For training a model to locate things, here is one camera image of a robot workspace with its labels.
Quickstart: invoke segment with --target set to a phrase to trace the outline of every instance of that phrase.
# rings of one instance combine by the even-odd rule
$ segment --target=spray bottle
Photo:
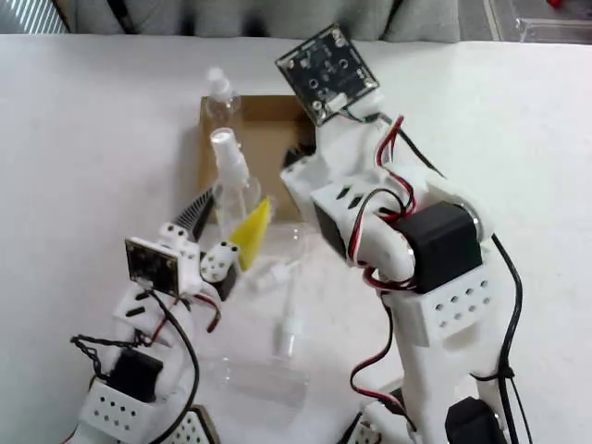
[[[221,68],[210,68],[207,81],[209,95],[205,102],[205,111],[212,130],[231,128],[242,142],[241,97],[236,94]]]
[[[216,129],[210,135],[210,141],[218,170],[213,192],[216,218],[222,239],[228,239],[259,204],[261,185],[249,174],[232,129]]]

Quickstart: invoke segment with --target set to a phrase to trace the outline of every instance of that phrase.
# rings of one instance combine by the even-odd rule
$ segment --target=yellow sponge
[[[271,203],[269,198],[266,198],[259,203],[259,206],[228,239],[240,247],[239,264],[242,271],[246,271],[251,267],[259,250],[261,250],[261,244],[267,232],[267,225],[269,225],[270,211]]]

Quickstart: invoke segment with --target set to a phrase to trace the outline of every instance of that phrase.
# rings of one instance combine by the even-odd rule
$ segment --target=circuit board
[[[289,51],[276,65],[317,127],[379,86],[337,24]]]
[[[167,254],[126,239],[129,279],[142,283],[151,282],[153,290],[170,296],[179,296],[179,265],[174,254]]]

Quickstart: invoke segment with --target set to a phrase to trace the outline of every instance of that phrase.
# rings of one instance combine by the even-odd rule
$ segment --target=table surface
[[[273,61],[293,45],[0,37],[0,441],[57,443],[75,425],[91,366],[68,339],[108,332],[127,282],[123,239],[152,239],[191,199],[206,69],[223,67],[242,93],[290,93]],[[487,203],[522,273],[512,364],[536,442],[582,442],[592,419],[592,48],[359,49],[383,85],[386,110],[404,113],[434,163]],[[499,278],[509,315],[510,277],[501,268]],[[197,349],[263,362],[279,293],[235,294]],[[299,298],[306,328],[296,364],[311,375],[304,408],[283,426],[214,409],[224,442],[335,442],[356,412],[349,371],[382,347],[384,312],[359,272],[323,245],[314,247]],[[393,351],[363,380],[380,386],[401,375]]]

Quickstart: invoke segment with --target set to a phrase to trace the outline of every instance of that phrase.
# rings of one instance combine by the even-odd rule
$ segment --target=spray nozzle
[[[221,68],[210,68],[207,71],[207,81],[210,84],[210,96],[220,102],[232,97],[230,80]]]
[[[234,131],[220,128],[210,135],[212,148],[216,155],[218,179],[223,186],[239,186],[249,178],[249,168],[242,155]]]

